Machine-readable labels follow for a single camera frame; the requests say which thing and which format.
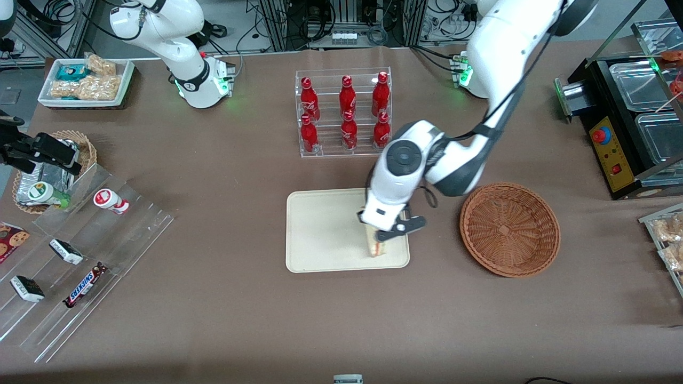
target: coca-cola bottle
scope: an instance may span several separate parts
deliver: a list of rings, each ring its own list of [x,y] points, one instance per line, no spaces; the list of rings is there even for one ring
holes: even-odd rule
[[[310,115],[301,116],[301,140],[303,140],[303,149],[306,152],[317,153],[320,150],[318,130],[311,122]]]
[[[339,112],[351,111],[356,113],[356,91],[351,86],[351,76],[345,75],[341,78],[341,92],[339,93]]]
[[[386,111],[389,106],[389,74],[386,72],[380,72],[377,75],[377,84],[375,89],[372,91],[372,115],[377,116],[380,112]]]
[[[353,120],[354,117],[354,111],[349,109],[344,112],[344,121],[341,123],[341,145],[347,150],[356,148],[358,143],[358,126]]]
[[[382,149],[387,146],[391,138],[391,127],[389,126],[389,114],[387,112],[380,112],[377,124],[375,124],[374,132],[372,133],[372,146],[375,149]]]
[[[301,79],[301,107],[303,112],[311,116],[314,121],[320,120],[320,106],[318,105],[318,94],[313,90],[310,77]]]

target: aluminum foil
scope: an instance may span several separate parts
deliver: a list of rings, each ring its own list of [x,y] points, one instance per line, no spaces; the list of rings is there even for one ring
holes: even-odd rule
[[[76,151],[76,156],[79,153],[79,146],[71,140],[62,140],[62,143],[69,145],[73,150]],[[62,168],[48,164],[48,163],[36,163],[36,168],[33,173],[26,174],[21,172],[21,181],[16,189],[16,203],[24,206],[38,206],[43,205],[42,203],[35,202],[29,198],[29,189],[31,185],[42,181],[51,184],[58,191],[66,191],[71,187],[74,182],[74,176]]]

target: wicker basket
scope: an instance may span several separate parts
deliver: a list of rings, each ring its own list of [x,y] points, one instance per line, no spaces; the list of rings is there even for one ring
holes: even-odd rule
[[[90,168],[91,165],[97,163],[97,150],[95,149],[95,147],[93,147],[90,140],[88,140],[87,136],[85,136],[83,133],[77,131],[59,131],[52,133],[51,136],[56,139],[69,139],[79,145],[78,162],[81,164],[82,168],[81,173],[79,173],[76,179],[81,177],[83,173],[88,168]],[[19,209],[23,210],[26,213],[31,213],[32,215],[41,215],[43,212],[45,212],[45,210],[47,210],[47,205],[23,206],[16,202],[16,191],[19,188],[20,182],[21,172],[17,172],[16,177],[14,177],[14,185],[12,186],[12,198],[14,198],[14,203],[17,207],[19,207]]]
[[[489,271],[506,277],[541,273],[555,260],[560,234],[550,206],[518,184],[474,191],[460,212],[465,247]]]

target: table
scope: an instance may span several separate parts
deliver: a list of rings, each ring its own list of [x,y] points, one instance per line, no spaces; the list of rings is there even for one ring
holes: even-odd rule
[[[463,198],[411,204],[428,226],[404,269],[290,273],[294,191],[362,187],[373,156],[301,159],[294,71],[391,66],[396,126],[428,118],[451,135],[486,102],[408,49],[247,57],[234,97],[191,109],[161,61],[138,61],[123,111],[38,107],[33,133],[74,129],[100,163],[176,216],[49,364],[0,344],[3,383],[670,383],[683,377],[682,301],[639,217],[676,198],[612,202],[585,132],[552,87],[599,42],[552,43],[529,77],[480,184],[517,182],[555,210],[562,244],[530,279],[492,275],[456,227]],[[0,210],[16,224],[35,219]]]

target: beige tray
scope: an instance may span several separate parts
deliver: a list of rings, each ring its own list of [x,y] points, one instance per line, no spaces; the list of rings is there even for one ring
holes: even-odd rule
[[[356,215],[364,204],[363,188],[292,193],[287,198],[287,269],[305,273],[408,265],[407,236],[387,241],[386,254],[370,256]]]

